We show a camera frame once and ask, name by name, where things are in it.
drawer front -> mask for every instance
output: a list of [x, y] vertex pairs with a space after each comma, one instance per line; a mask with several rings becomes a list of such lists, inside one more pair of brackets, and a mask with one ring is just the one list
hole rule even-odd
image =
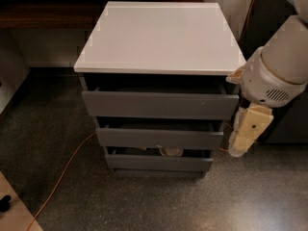
[[212, 158], [183, 158], [163, 156], [106, 155], [109, 168], [169, 171], [208, 171]]
[[83, 91], [90, 116], [229, 119], [237, 95]]
[[96, 134], [102, 146], [181, 147], [187, 149], [216, 149], [222, 132], [164, 131], [142, 129], [98, 128]]

gray drawer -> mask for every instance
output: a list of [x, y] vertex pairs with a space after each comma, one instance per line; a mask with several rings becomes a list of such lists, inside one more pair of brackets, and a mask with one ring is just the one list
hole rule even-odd
[[96, 134], [102, 146], [130, 147], [181, 147], [186, 149], [215, 149], [223, 133], [215, 132], [206, 121], [161, 121], [150, 123], [127, 122], [97, 128]]
[[208, 171], [213, 162], [212, 158], [203, 157], [163, 157], [125, 155], [125, 151], [105, 156], [109, 168], [115, 169], [138, 169], [138, 170], [165, 170], [165, 171]]
[[237, 95], [83, 91], [90, 116], [229, 119]]

vent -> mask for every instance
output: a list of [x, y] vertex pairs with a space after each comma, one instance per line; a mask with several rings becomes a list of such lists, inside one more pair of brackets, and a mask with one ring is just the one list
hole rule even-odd
[[283, 90], [268, 90], [267, 98], [276, 102], [282, 102], [289, 99], [289, 94]]

wooden shelf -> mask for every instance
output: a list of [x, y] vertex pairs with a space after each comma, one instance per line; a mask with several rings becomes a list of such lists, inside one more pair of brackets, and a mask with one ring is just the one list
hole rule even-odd
[[92, 29], [108, 1], [203, 0], [0, 0], [0, 28]]

cabinet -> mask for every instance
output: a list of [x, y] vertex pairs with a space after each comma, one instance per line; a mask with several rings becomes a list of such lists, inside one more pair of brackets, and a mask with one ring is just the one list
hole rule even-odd
[[115, 173], [198, 177], [210, 169], [238, 103], [225, 75], [244, 59], [224, 23], [217, 4], [107, 5], [75, 70]]

